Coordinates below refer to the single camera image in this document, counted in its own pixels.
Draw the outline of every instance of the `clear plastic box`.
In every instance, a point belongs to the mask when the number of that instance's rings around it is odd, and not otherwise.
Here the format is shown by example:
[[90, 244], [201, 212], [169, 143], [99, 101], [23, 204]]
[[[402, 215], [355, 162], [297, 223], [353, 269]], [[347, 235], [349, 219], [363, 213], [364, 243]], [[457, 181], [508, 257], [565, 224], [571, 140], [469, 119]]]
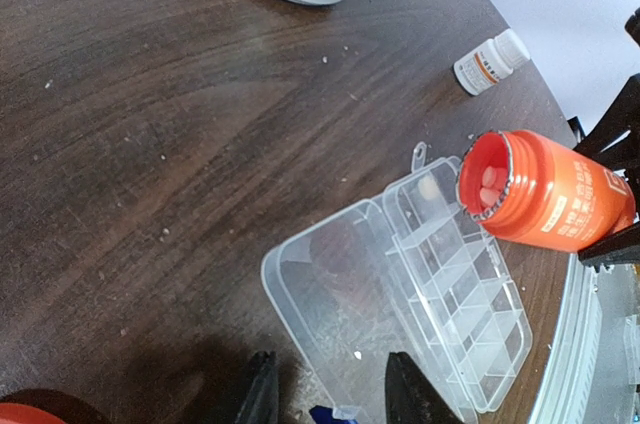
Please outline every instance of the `clear plastic box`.
[[262, 278], [334, 417], [385, 422], [389, 352], [406, 351], [466, 423], [495, 411], [531, 349], [498, 245], [439, 159], [272, 249]]

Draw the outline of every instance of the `wood grain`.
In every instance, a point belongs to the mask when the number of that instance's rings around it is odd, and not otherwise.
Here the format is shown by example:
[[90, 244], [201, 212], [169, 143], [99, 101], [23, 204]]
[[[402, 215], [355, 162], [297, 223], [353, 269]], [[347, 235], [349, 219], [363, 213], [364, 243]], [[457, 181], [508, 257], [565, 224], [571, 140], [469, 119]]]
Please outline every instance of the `wood grain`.
[[[418, 141], [571, 142], [533, 64], [477, 98], [456, 84], [506, 27], [488, 0], [0, 0], [0, 20], [0, 392], [60, 390], [114, 424], [193, 422], [262, 349], [304, 422], [326, 398], [262, 256], [406, 174]], [[502, 249], [534, 348], [483, 423], [526, 422], [566, 272]]]

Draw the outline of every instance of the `plastic latch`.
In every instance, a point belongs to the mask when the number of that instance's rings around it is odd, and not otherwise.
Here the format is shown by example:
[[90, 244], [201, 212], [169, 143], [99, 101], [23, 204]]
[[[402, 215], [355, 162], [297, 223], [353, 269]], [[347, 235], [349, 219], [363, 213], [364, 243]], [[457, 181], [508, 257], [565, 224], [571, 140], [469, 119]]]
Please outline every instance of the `plastic latch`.
[[424, 142], [419, 142], [416, 147], [413, 148], [413, 157], [411, 158], [411, 172], [416, 172], [422, 169], [426, 160], [427, 145]]

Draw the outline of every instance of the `orange bottle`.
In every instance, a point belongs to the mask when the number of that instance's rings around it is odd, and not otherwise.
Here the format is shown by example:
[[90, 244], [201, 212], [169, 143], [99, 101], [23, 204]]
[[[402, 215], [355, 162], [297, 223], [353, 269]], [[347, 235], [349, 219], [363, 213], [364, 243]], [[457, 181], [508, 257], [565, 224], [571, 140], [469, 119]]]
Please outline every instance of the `orange bottle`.
[[488, 132], [467, 152], [461, 204], [491, 234], [577, 252], [633, 223], [624, 179], [531, 131]]

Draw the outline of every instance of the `small white pill bottle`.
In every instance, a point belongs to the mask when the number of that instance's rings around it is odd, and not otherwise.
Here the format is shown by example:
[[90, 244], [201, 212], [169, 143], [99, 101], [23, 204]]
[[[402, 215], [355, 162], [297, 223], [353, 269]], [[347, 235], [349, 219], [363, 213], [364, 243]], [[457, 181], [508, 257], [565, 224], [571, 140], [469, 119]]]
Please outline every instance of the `small white pill bottle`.
[[458, 82], [471, 95], [509, 77], [531, 59], [531, 55], [518, 35], [511, 29], [495, 39], [487, 39], [453, 65]]

